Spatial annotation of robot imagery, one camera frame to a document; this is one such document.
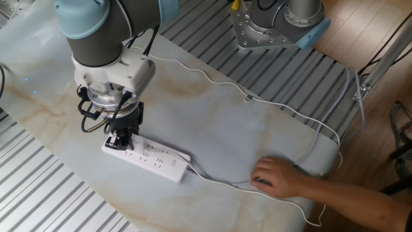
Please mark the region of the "person's bare hand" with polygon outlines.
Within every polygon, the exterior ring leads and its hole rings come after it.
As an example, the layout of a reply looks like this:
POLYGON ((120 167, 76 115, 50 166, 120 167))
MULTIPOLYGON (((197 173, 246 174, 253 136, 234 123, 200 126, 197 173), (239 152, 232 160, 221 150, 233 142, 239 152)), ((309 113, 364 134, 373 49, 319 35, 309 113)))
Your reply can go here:
POLYGON ((304 175, 275 157, 260 158, 251 173, 252 185, 277 198, 300 197, 304 175))

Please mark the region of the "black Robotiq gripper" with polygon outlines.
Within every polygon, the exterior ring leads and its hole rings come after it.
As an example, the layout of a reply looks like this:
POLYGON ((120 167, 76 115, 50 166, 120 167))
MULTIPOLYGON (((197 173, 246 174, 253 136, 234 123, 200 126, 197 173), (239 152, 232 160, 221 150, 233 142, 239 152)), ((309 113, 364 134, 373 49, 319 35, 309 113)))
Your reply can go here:
POLYGON ((143 123, 144 103, 139 102, 135 110, 111 123, 111 132, 104 146, 114 150, 134 150, 133 135, 139 135, 140 125, 143 123))

